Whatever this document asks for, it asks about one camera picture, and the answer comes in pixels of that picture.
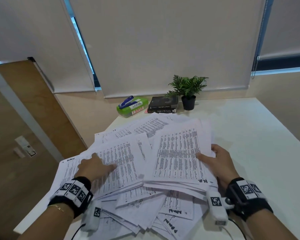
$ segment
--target wristband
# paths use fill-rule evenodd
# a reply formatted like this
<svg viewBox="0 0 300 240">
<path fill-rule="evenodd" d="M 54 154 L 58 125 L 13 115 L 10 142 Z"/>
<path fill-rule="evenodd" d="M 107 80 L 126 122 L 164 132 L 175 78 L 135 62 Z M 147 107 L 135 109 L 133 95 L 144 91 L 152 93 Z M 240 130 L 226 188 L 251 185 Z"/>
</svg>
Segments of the wristband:
<svg viewBox="0 0 300 240">
<path fill-rule="evenodd" d="M 82 214 L 88 207 L 93 194 L 91 182 L 86 177 L 75 177 L 64 183 L 50 198 L 48 206 L 64 203 L 74 212 L 74 218 Z"/>
<path fill-rule="evenodd" d="M 252 214 L 267 209 L 273 213 L 265 195 L 252 181 L 242 177 L 233 179 L 227 187 L 225 196 L 234 204 L 232 211 L 244 221 Z"/>
</svg>

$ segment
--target black cable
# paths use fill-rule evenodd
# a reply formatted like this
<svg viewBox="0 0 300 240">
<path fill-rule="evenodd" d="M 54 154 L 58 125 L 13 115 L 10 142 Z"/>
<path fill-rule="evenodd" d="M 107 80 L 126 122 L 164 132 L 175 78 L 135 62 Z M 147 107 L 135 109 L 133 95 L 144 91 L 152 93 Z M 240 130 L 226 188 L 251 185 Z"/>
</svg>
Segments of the black cable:
<svg viewBox="0 0 300 240">
<path fill-rule="evenodd" d="M 239 228 L 239 230 L 241 231 L 244 239 L 247 240 L 246 235 L 244 234 L 244 231 L 241 230 L 240 226 L 234 220 L 232 220 L 230 217 L 228 217 L 228 219 L 229 219 L 229 221 L 233 222 Z"/>
<path fill-rule="evenodd" d="M 84 227 L 86 224 L 82 224 L 78 230 L 76 230 L 76 232 L 74 233 L 74 235 L 72 236 L 71 240 L 73 240 L 73 238 L 75 237 L 75 235 L 77 234 L 77 232 L 80 230 L 81 227 Z"/>
</svg>

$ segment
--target desk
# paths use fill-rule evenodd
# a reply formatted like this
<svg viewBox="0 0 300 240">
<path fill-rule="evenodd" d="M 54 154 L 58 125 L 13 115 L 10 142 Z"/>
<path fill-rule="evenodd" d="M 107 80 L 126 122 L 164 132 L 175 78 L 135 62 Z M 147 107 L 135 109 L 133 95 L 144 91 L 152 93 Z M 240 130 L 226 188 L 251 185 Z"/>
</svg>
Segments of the desk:
<svg viewBox="0 0 300 240">
<path fill-rule="evenodd" d="M 288 129 L 256 98 L 200 100 L 194 110 L 181 114 L 211 121 L 215 143 L 230 152 L 240 176 L 256 182 L 276 216 L 300 239 L 300 142 Z M 128 119 L 119 116 L 107 130 L 145 116 L 144 112 Z M 44 207 L 44 202 L 39 202 L 14 231 L 24 232 Z M 71 239 L 79 226 L 80 221 L 73 223 L 65 239 Z M 243 239 L 232 222 L 226 230 L 232 239 Z M 226 230 L 213 228 L 208 215 L 192 230 L 191 239 L 231 239 Z M 84 234 L 75 239 L 85 239 Z M 137 239 L 155 238 L 151 232 L 137 235 Z"/>
</svg>

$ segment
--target stack of books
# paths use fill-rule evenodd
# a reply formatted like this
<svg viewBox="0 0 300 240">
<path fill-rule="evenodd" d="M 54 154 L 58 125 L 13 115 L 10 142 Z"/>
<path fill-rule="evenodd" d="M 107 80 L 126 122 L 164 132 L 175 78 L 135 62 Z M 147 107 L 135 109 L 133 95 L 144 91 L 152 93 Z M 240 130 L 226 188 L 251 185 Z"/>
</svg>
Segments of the stack of books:
<svg viewBox="0 0 300 240">
<path fill-rule="evenodd" d="M 152 97 L 152 100 L 149 103 L 148 113 L 176 113 L 178 108 L 178 101 L 178 96 Z"/>
</svg>

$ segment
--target hand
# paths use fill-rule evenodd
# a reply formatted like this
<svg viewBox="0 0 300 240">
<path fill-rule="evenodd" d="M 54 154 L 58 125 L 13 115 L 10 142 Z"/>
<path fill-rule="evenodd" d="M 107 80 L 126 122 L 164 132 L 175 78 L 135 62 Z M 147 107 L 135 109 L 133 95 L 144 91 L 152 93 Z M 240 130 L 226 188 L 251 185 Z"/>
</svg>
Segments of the hand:
<svg viewBox="0 0 300 240">
<path fill-rule="evenodd" d="M 90 159 L 83 159 L 78 165 L 79 170 L 74 177 L 83 176 L 91 182 L 115 170 L 117 165 L 104 165 L 96 153 Z"/>
<path fill-rule="evenodd" d="M 230 154 L 226 149 L 219 145 L 212 144 L 211 150 L 216 153 L 216 158 L 209 157 L 201 153 L 196 153 L 196 157 L 209 166 L 214 176 L 219 178 L 221 186 L 226 189 L 233 179 L 240 176 L 237 173 Z"/>
</svg>

